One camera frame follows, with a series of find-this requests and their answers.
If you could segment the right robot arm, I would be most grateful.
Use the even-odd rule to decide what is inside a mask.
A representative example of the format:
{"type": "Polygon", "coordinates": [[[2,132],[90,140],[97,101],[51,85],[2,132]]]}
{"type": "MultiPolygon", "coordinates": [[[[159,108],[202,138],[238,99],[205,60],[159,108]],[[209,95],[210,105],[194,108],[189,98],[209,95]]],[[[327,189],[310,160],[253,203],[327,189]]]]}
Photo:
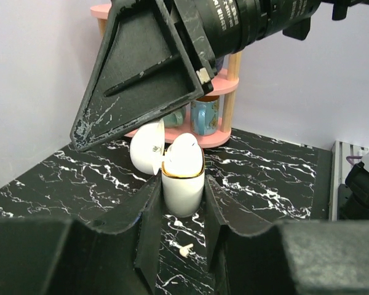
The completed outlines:
{"type": "Polygon", "coordinates": [[[319,1],[113,1],[71,129],[88,150],[213,89],[216,60],[274,33],[306,39],[319,1]]]}

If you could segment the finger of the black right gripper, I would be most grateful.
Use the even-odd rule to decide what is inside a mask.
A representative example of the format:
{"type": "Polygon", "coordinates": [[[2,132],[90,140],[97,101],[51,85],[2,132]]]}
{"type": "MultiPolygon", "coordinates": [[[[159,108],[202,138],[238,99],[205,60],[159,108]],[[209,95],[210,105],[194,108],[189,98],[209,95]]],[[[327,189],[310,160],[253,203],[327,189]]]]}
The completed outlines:
{"type": "Polygon", "coordinates": [[[113,1],[70,137],[78,151],[123,136],[213,89],[164,1],[113,1]]]}

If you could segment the white earbud charging case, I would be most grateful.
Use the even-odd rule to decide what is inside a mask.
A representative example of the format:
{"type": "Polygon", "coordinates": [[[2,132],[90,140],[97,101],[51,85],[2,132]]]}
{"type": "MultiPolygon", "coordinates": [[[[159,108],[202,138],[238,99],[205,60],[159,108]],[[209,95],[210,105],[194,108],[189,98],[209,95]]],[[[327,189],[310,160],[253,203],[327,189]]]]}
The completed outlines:
{"type": "Polygon", "coordinates": [[[140,172],[161,175],[167,209],[172,215],[185,218],[194,214],[201,203],[205,181],[204,152],[200,147],[202,154],[198,159],[170,162],[168,148],[165,148],[165,126],[161,119],[145,124],[135,132],[130,142],[130,158],[140,172]]]}

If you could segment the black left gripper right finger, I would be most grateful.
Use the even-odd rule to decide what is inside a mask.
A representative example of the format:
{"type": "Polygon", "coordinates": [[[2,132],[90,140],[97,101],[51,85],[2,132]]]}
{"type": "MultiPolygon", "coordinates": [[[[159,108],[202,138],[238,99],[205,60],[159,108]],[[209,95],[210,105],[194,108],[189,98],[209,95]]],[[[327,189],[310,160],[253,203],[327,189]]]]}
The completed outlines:
{"type": "Polygon", "coordinates": [[[369,294],[369,221],[269,222],[212,176],[204,197],[216,294],[369,294]]]}

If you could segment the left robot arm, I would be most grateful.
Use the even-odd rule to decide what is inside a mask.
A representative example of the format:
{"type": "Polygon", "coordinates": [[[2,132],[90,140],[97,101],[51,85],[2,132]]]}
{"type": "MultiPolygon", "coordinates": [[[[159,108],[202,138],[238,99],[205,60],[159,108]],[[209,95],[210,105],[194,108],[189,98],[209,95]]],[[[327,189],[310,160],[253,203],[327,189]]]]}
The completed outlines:
{"type": "MultiPolygon", "coordinates": [[[[127,203],[90,224],[0,218],[0,294],[153,294],[165,159],[127,203]]],[[[355,164],[335,222],[270,224],[204,178],[207,268],[217,294],[369,294],[369,167],[355,164]]]]}

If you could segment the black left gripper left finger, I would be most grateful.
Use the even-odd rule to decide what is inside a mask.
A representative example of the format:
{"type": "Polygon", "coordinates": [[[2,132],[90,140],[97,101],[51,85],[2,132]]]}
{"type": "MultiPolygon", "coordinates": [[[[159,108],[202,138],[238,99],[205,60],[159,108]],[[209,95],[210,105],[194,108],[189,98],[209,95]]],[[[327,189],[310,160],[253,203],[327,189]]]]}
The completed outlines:
{"type": "Polygon", "coordinates": [[[153,294],[162,181],[83,223],[72,218],[0,218],[0,294],[153,294]]]}

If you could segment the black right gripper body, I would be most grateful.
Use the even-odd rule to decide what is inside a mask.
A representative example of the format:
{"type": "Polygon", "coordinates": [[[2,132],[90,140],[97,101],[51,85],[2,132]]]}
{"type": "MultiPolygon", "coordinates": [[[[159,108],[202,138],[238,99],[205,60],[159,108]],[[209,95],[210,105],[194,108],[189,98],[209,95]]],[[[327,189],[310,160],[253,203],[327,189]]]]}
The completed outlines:
{"type": "Polygon", "coordinates": [[[165,1],[169,15],[178,30],[196,71],[206,68],[211,77],[218,74],[218,49],[214,44],[215,20],[211,1],[165,1]]]}

